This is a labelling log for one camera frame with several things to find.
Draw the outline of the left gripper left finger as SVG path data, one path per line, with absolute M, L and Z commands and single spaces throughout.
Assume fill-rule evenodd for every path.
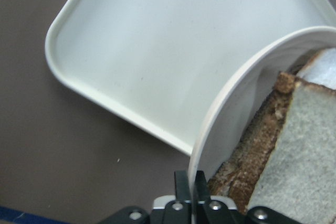
M 163 199 L 162 223 L 187 224 L 192 222 L 191 193 L 187 172 L 174 172 L 175 195 L 165 196 Z

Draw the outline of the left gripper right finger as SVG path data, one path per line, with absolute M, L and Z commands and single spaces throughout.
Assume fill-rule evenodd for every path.
M 194 183 L 195 223 L 236 223 L 232 210 L 236 205 L 224 196 L 212 196 L 205 174 L 197 171 Z

